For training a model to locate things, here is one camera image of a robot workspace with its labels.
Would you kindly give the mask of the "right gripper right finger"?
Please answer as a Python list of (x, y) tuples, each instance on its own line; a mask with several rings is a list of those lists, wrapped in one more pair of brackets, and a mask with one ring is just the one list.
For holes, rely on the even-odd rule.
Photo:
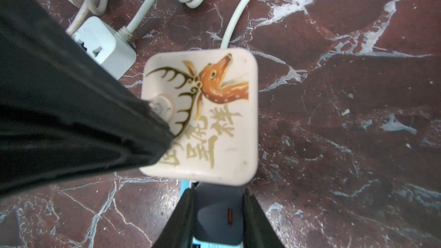
[(284, 248), (252, 190), (243, 194), (243, 247)]

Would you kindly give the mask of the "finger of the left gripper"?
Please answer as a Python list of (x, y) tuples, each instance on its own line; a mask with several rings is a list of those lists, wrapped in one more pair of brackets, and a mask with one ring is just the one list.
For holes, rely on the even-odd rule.
[(1, 0), (1, 195), (156, 164), (168, 124), (35, 0)]

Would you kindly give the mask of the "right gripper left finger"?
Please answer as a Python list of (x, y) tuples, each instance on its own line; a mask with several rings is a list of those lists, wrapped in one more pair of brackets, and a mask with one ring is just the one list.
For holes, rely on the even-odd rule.
[(195, 190), (182, 194), (153, 248), (192, 248), (195, 228)]

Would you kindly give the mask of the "white power strip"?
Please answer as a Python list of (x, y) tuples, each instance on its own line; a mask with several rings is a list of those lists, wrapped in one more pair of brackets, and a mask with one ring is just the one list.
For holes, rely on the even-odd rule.
[(136, 62), (134, 49), (98, 17), (88, 18), (72, 39), (113, 78), (120, 79)]

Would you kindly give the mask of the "peach plug adapter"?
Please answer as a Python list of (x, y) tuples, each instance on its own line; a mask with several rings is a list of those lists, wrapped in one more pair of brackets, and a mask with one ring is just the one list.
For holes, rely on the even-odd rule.
[(141, 97), (174, 138), (148, 176), (243, 186), (258, 167), (258, 65), (243, 48), (168, 52), (145, 64)]

